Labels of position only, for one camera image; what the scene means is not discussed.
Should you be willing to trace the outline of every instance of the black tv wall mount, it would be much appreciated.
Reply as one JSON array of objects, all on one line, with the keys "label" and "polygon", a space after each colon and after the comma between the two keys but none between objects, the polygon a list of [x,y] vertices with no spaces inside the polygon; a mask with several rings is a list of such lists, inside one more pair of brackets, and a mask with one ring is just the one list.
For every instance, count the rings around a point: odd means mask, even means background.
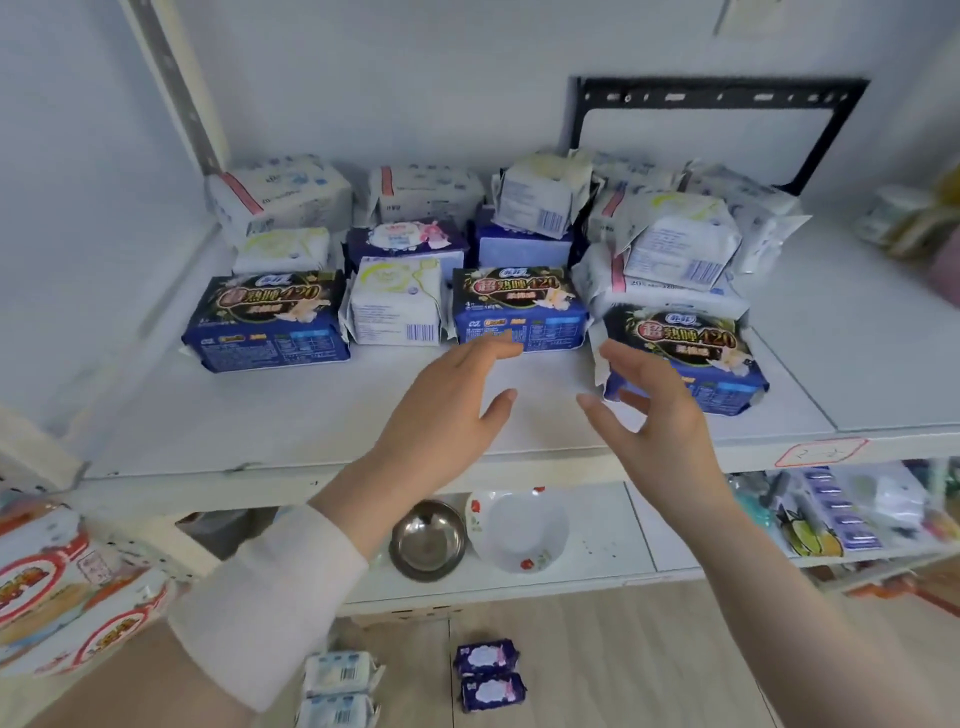
[{"label": "black tv wall mount", "polygon": [[799,195],[870,82],[834,78],[580,78],[570,149],[594,109],[829,109],[829,121],[797,176],[778,185]]}]

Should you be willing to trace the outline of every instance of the stainless steel bowl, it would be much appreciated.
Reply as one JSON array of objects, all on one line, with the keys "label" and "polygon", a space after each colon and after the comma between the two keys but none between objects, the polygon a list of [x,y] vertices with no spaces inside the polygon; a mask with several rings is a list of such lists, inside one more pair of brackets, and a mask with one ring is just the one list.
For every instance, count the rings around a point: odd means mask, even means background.
[{"label": "stainless steel bowl", "polygon": [[422,500],[394,526],[390,560],[408,578],[437,581],[456,569],[467,550],[467,528],[453,508]]}]

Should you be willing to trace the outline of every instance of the left hand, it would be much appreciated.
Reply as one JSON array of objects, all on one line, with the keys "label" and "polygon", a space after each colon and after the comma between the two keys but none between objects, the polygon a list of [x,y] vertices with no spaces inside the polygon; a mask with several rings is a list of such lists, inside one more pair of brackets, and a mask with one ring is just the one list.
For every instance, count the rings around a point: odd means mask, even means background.
[{"label": "left hand", "polygon": [[498,394],[483,414],[480,405],[493,364],[522,352],[509,334],[452,348],[420,372],[367,459],[396,469],[416,491],[413,502],[443,488],[487,451],[510,418],[516,389]]}]

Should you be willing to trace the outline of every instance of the price label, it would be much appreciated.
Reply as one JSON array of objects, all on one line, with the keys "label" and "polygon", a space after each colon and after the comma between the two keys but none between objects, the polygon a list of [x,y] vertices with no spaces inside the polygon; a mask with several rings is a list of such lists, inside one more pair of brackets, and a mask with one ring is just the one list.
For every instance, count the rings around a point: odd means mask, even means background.
[{"label": "price label", "polygon": [[869,442],[864,437],[845,437],[840,440],[818,440],[815,443],[795,445],[783,454],[776,467],[799,468],[842,463]]}]

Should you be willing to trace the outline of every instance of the pink item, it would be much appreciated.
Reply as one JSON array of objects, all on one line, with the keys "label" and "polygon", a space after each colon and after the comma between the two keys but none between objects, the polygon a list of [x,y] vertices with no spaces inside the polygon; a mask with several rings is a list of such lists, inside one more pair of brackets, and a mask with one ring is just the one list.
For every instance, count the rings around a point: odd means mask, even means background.
[{"label": "pink item", "polygon": [[937,293],[960,306],[960,228],[953,232],[933,259],[929,276]]}]

